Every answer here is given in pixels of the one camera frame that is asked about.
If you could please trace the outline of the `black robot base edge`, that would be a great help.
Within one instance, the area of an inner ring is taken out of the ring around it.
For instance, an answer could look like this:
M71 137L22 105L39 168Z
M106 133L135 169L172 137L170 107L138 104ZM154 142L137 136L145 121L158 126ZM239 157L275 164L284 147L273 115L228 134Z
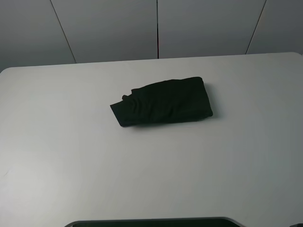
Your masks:
M239 222L225 217L212 218L160 218L127 220L75 221L68 227L241 227Z

